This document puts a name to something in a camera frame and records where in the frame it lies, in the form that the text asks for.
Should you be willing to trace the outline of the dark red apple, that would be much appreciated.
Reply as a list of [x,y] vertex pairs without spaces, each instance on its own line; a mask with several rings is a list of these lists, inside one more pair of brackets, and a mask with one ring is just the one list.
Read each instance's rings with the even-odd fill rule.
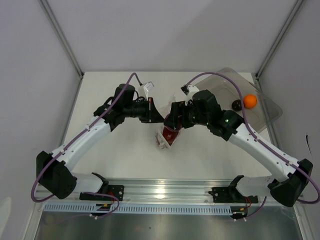
[[166,142],[170,147],[178,137],[178,134],[179,134],[179,130],[173,130],[167,126],[163,127],[162,136],[164,137],[164,139],[166,140]]

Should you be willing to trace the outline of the clear zip top bag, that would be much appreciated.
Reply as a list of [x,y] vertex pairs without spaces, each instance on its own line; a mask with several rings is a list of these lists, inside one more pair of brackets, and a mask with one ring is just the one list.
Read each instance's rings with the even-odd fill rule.
[[[162,106],[158,111],[161,114],[161,116],[165,119],[167,115],[171,111],[172,103],[176,102],[176,96],[173,94],[168,99],[168,102],[166,105]],[[181,132],[183,130],[172,130],[166,126],[164,126],[163,123],[156,123],[154,127],[154,135],[156,144],[160,149],[170,149],[171,146],[175,143],[177,138],[181,135]]]

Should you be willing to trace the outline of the red grape bunch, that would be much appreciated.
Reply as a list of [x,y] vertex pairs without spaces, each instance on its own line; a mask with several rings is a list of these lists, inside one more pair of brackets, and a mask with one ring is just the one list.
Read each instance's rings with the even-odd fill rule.
[[162,148],[162,140],[161,138],[159,137],[158,134],[155,135],[155,139],[156,139],[156,144],[159,148]]

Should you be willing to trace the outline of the orange fruit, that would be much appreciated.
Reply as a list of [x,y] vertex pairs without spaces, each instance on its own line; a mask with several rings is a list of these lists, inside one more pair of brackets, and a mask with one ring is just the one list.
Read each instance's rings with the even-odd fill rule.
[[244,98],[243,98],[243,104],[244,107],[247,109],[252,109],[254,108],[258,103],[258,99],[255,95],[253,94],[247,94]]

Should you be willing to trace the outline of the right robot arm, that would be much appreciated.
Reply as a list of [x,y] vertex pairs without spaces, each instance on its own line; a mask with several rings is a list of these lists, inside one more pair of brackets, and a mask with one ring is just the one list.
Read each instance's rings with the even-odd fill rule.
[[264,142],[243,117],[221,109],[208,90],[195,92],[187,101],[173,102],[164,125],[171,130],[205,126],[213,135],[247,152],[270,172],[270,176],[263,177],[238,175],[228,187],[228,196],[234,202],[249,196],[272,197],[292,207],[311,182],[313,164],[309,160],[297,160]]

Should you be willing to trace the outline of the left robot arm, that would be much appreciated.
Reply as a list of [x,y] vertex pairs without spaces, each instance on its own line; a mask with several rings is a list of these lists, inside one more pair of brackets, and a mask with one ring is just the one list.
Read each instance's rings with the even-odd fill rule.
[[110,134],[126,118],[138,118],[141,123],[162,123],[164,118],[148,94],[154,87],[152,82],[138,89],[129,84],[120,84],[113,96],[99,106],[92,118],[70,142],[50,153],[42,151],[36,157],[36,174],[40,185],[58,199],[71,193],[80,193],[82,199],[90,199],[90,193],[103,200],[109,193],[109,182],[98,173],[72,173],[83,155],[100,139]]

